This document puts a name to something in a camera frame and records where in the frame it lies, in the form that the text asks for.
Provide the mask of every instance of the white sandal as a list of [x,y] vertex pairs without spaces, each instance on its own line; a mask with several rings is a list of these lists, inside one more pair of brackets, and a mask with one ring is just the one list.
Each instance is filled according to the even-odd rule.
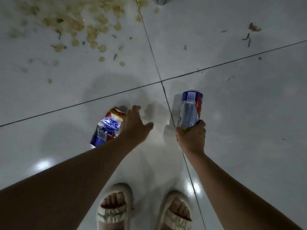
[[173,212],[169,209],[171,206],[172,201],[175,198],[179,198],[181,202],[184,202],[187,208],[190,211],[190,216],[192,219],[192,209],[190,202],[186,198],[186,196],[179,192],[179,191],[171,191],[169,192],[163,199],[159,215],[158,215],[158,224],[155,230],[161,230],[163,224],[166,224],[172,230],[190,230],[192,227],[192,221],[186,220]]
[[[113,193],[123,192],[126,204],[114,209],[102,208],[101,204],[106,197]],[[101,199],[97,210],[97,229],[103,230],[105,224],[124,221],[124,230],[129,230],[130,217],[133,205],[133,194],[130,187],[123,183],[115,184],[108,188],[105,197]]]

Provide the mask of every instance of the white tile floor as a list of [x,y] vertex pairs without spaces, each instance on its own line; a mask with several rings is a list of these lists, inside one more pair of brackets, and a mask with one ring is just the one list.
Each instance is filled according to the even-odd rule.
[[[307,228],[307,42],[302,42],[307,40],[307,1],[170,0],[158,14],[156,7],[150,2],[141,9],[143,24],[135,20],[136,3],[127,2],[121,32],[110,27],[99,35],[108,48],[104,63],[87,44],[55,53],[50,44],[56,34],[40,26],[27,26],[27,36],[20,38],[0,30],[0,189],[88,150],[108,109],[139,104],[142,119],[155,127],[107,184],[132,187],[133,229],[153,228],[171,189],[189,196],[194,229],[222,229],[178,148],[169,111],[176,122],[182,92],[198,89],[204,94],[206,153]],[[6,24],[6,16],[0,21]],[[241,39],[250,22],[262,31],[251,34],[248,48]],[[82,41],[85,35],[78,37]],[[62,42],[70,45],[69,37]],[[113,61],[121,44],[124,50]],[[79,229],[96,229],[102,195]]]

